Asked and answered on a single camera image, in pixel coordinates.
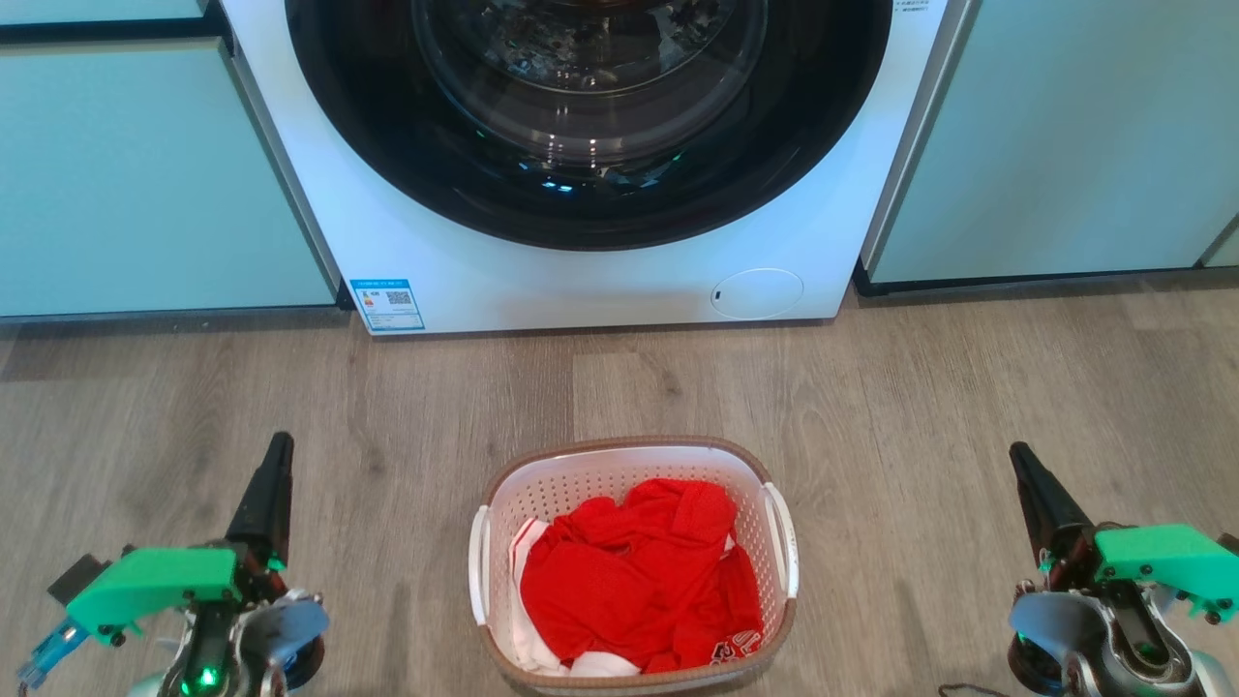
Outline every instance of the cable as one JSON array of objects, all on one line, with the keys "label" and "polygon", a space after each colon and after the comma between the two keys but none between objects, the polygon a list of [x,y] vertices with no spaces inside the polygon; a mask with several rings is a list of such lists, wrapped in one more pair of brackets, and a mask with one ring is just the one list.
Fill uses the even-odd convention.
[{"label": "cable", "polygon": [[968,683],[968,682],[955,682],[955,683],[952,683],[952,685],[939,685],[938,686],[938,697],[950,697],[950,695],[947,695],[948,690],[950,690],[952,692],[954,692],[955,690],[971,690],[971,691],[979,692],[981,695],[989,695],[989,697],[1007,697],[1006,695],[1004,695],[1001,692],[995,692],[994,690],[989,690],[986,687],[978,687],[978,686]]}]

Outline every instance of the front-load washing machine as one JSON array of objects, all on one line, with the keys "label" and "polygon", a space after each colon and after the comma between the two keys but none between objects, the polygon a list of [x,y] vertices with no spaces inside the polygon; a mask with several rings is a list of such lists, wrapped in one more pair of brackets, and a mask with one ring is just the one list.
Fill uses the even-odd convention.
[{"label": "front-load washing machine", "polygon": [[224,0],[372,333],[831,317],[947,0]]}]

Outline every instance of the cabinet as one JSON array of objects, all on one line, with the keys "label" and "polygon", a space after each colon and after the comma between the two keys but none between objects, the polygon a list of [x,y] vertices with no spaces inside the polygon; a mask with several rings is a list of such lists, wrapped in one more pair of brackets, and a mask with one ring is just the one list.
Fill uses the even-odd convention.
[{"label": "cabinet", "polygon": [[204,0],[0,0],[0,26],[201,17]]},{"label": "cabinet", "polygon": [[1239,2],[973,5],[870,280],[1192,266],[1239,201]]},{"label": "cabinet", "polygon": [[0,316],[333,302],[219,38],[0,47]]},{"label": "cabinet", "polygon": [[1239,266],[1239,233],[1232,230],[1222,246],[1218,246],[1218,250],[1209,256],[1207,264],[1211,266]]}]

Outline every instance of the laundry basket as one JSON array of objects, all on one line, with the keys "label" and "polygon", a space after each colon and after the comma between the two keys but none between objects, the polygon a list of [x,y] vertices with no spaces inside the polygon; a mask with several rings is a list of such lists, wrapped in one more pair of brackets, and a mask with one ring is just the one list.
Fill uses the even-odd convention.
[{"label": "laundry basket", "polygon": [[[711,482],[736,503],[736,537],[752,560],[762,603],[761,647],[732,662],[633,677],[559,677],[522,670],[513,661],[507,591],[508,543],[517,529],[529,517],[550,522],[595,496],[622,501],[628,490],[653,478]],[[473,618],[508,678],[545,695],[618,697],[727,682],[767,666],[792,629],[799,567],[787,504],[748,452],[712,438],[626,438],[577,443],[512,463],[473,517],[468,583]]]}]

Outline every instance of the wooden floor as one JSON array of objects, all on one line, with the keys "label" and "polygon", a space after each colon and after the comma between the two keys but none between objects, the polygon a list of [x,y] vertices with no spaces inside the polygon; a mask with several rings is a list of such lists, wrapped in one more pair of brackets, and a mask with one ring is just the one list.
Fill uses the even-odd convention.
[{"label": "wooden floor", "polygon": [[[0,670],[58,620],[43,589],[79,555],[222,535],[287,430],[286,578],[323,592],[333,621],[305,695],[509,695],[465,582],[487,482],[532,449],[691,433],[766,463],[802,545],[795,630],[737,695],[1023,695],[1005,667],[1012,589],[1035,573],[1012,441],[1094,520],[1239,534],[1239,290],[1126,290],[479,338],[373,340],[356,317],[7,329]],[[1234,628],[1177,626],[1239,667]],[[160,651],[88,646],[40,695],[123,696]]]}]

